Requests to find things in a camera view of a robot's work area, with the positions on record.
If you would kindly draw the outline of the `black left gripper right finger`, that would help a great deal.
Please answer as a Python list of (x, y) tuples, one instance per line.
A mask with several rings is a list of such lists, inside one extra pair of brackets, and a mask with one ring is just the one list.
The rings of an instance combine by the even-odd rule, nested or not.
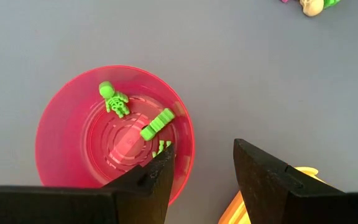
[(358, 192), (346, 193), (235, 139), (236, 179), (252, 223), (358, 224)]

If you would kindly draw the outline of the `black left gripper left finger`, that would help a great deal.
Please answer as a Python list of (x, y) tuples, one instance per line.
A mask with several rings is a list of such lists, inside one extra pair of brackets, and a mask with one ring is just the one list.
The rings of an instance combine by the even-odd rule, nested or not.
[(0, 185), (0, 223), (164, 223), (174, 162), (170, 145), (101, 188)]

